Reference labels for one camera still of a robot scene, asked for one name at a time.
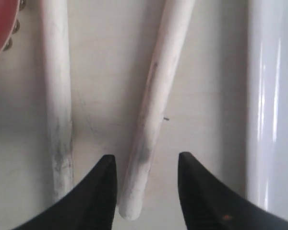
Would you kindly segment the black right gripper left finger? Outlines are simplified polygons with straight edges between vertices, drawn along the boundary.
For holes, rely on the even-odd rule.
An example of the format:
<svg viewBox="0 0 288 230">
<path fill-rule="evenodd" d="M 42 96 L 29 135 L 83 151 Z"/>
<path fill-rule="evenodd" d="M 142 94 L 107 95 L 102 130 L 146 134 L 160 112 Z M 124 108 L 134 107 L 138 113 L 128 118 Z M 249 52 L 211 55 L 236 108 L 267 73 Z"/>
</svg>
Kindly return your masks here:
<svg viewBox="0 0 288 230">
<path fill-rule="evenodd" d="M 104 155 L 66 196 L 19 230 L 110 230 L 117 203 L 114 155 Z"/>
</svg>

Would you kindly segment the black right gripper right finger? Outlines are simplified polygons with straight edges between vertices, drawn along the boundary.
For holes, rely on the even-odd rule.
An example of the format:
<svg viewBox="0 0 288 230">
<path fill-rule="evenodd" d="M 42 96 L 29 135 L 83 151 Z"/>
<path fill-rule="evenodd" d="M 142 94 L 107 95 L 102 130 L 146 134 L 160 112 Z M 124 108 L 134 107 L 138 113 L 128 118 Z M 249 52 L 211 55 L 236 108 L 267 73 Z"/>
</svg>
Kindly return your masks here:
<svg viewBox="0 0 288 230">
<path fill-rule="evenodd" d="M 179 154 L 178 193 L 189 230 L 288 230 L 288 221 L 233 192 L 189 152 Z"/>
</svg>

